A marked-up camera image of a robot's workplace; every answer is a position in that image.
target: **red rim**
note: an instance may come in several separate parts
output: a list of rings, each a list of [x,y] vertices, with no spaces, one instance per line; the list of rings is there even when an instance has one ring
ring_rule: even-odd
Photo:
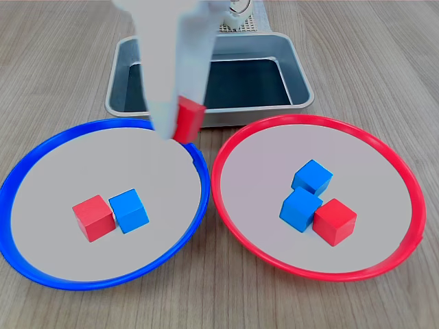
[[[232,150],[250,135],[271,127],[293,124],[320,125],[322,127],[329,127],[342,132],[346,132],[347,134],[357,137],[358,139],[372,146],[382,156],[384,156],[384,158],[386,158],[392,164],[392,166],[398,171],[399,175],[403,178],[412,202],[412,222],[410,223],[410,227],[406,235],[404,236],[401,244],[399,245],[399,248],[387,259],[383,260],[373,267],[362,269],[361,271],[348,273],[322,273],[308,271],[285,264],[271,257],[270,255],[260,250],[256,245],[253,245],[236,228],[235,224],[228,216],[227,210],[222,200],[220,182],[224,163],[226,162]],[[223,222],[226,224],[227,228],[236,236],[238,241],[240,241],[253,254],[256,254],[256,256],[262,258],[265,262],[270,263],[271,265],[274,265],[279,269],[305,278],[332,282],[348,282],[365,280],[380,276],[381,274],[391,271],[395,267],[399,266],[404,260],[406,260],[418,247],[419,243],[423,239],[426,218],[425,200],[419,183],[410,168],[406,165],[403,159],[398,156],[398,154],[396,154],[390,147],[381,142],[378,138],[374,137],[368,132],[365,132],[364,130],[359,129],[358,127],[354,127],[353,125],[349,125],[345,122],[341,122],[335,119],[308,114],[291,114],[263,119],[241,128],[232,137],[230,137],[220,149],[218,156],[213,164],[211,183],[213,201],[215,202],[215,206],[218,209],[218,213],[221,216]]]

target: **blue rim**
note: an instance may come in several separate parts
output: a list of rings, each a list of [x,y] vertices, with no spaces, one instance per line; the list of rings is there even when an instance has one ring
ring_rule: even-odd
[[[29,170],[50,151],[68,141],[71,141],[74,138],[99,130],[125,127],[143,128],[148,130],[154,129],[149,121],[143,119],[104,119],[85,123],[61,132],[40,144],[30,153],[28,153],[10,172],[0,189],[0,252],[3,254],[3,257],[10,264],[10,266],[16,269],[21,275],[46,287],[71,291],[87,291],[117,286],[143,276],[167,262],[186,244],[186,242],[198,229],[204,215],[206,214],[211,184],[209,170],[207,169],[207,165],[204,161],[201,151],[199,151],[194,144],[190,143],[182,146],[189,152],[189,154],[191,154],[193,158],[193,165],[197,169],[198,175],[200,176],[200,205],[198,206],[197,213],[195,214],[195,217],[193,218],[193,221],[185,234],[174,246],[172,246],[171,249],[169,249],[161,257],[157,258],[154,262],[132,273],[119,276],[118,278],[94,282],[75,282],[49,276],[31,266],[24,259],[24,257],[21,256],[12,237],[11,212],[16,193]]]

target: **perforated metal panel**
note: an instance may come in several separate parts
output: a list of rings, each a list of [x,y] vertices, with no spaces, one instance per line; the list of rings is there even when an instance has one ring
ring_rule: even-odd
[[[219,27],[219,31],[222,33],[230,33],[230,32],[256,32],[258,30],[256,20],[254,19],[253,14],[246,19],[243,25],[239,29],[231,29],[227,25],[221,25]]]

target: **toy block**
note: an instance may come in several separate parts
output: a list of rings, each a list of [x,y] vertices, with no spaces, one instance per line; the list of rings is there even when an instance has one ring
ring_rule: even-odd
[[[323,201],[300,186],[283,202],[280,218],[304,232],[313,221],[314,212]]]
[[[337,199],[332,199],[314,213],[313,230],[333,247],[350,236],[357,214]]]
[[[136,190],[126,191],[108,201],[124,234],[150,222]]]
[[[116,228],[112,211],[100,195],[74,206],[73,212],[82,233],[89,242],[97,240]]]
[[[296,172],[291,187],[296,189],[300,186],[318,197],[327,189],[332,176],[318,162],[310,160]]]
[[[173,139],[182,144],[194,141],[203,123],[205,110],[205,106],[179,96],[177,129]]]

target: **plate rim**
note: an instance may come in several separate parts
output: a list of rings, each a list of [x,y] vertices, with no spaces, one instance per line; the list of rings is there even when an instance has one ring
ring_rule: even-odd
[[[230,153],[249,136],[256,134],[262,130],[277,127],[281,125],[319,125],[322,127],[329,127],[341,132],[345,132],[354,136],[361,141],[369,144],[375,150],[377,150],[389,163],[396,169],[398,174],[404,181],[406,185],[410,200],[412,202],[412,219],[410,222],[409,229],[405,234],[403,240],[401,241],[399,247],[385,260],[380,263],[371,266],[367,269],[362,269],[359,271],[345,272],[345,273],[325,273],[318,271],[310,271],[307,269],[301,269],[300,267],[295,267],[288,265],[269,254],[266,254],[260,250],[256,245],[249,241],[235,226],[231,218],[229,217],[226,207],[222,200],[221,194],[221,174],[224,164],[227,161]],[[404,160],[388,145],[378,138],[374,137],[372,134],[362,130],[361,128],[355,127],[349,123],[339,121],[337,119],[332,119],[328,117],[321,117],[312,114],[283,114],[275,117],[269,117],[266,119],[261,119],[247,125],[237,132],[235,132],[221,147],[218,155],[213,163],[212,175],[211,175],[211,188],[213,202],[222,218],[222,221],[226,227],[232,232],[235,238],[250,252],[264,260],[265,262],[278,267],[286,272],[290,272],[297,276],[304,278],[309,278],[313,280],[327,281],[327,282],[352,282],[359,280],[371,279],[380,276],[386,272],[393,270],[398,267],[402,262],[407,260],[414,250],[418,247],[423,239],[423,232],[425,230],[426,222],[426,208],[425,200],[423,197],[420,185],[413,174],[412,170],[407,166]]]
[[[206,214],[209,203],[209,195],[211,192],[209,169],[201,151],[193,143],[185,145],[181,144],[191,155],[193,165],[200,177],[200,203],[198,205],[197,212],[186,232],[162,256],[158,257],[156,260],[147,264],[146,266],[123,276],[87,282],[65,280],[50,276],[30,265],[26,261],[15,245],[11,229],[12,207],[14,205],[16,193],[20,188],[21,182],[24,180],[29,170],[43,156],[58,146],[91,132],[113,128],[140,128],[154,130],[152,123],[145,119],[116,118],[83,123],[60,132],[33,148],[33,150],[28,152],[6,176],[6,179],[0,188],[0,252],[8,264],[27,279],[46,287],[68,291],[90,291],[124,284],[137,279],[140,276],[144,276],[145,274],[166,263],[192,238],[193,234],[202,223],[202,220]]]

